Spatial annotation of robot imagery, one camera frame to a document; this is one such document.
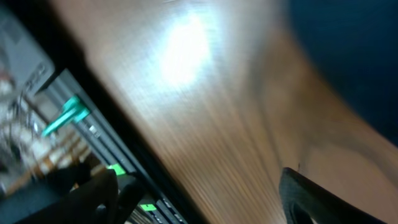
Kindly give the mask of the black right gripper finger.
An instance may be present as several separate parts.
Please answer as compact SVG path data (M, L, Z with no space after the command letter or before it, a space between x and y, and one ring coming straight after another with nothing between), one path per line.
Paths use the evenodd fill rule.
M383 222L288 167L282 170L279 195L288 224Z

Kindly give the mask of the dark blue shorts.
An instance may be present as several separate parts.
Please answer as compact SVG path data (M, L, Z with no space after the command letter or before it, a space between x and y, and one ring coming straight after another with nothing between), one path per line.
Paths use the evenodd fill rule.
M325 80L397 143L397 0L290 0L298 41Z

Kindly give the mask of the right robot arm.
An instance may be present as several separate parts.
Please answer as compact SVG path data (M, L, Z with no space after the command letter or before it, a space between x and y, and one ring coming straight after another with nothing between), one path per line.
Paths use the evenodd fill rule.
M380 223L291 168L279 194L287 223ZM95 177L85 164L60 169L1 200L1 223L124 223L147 189L108 169Z

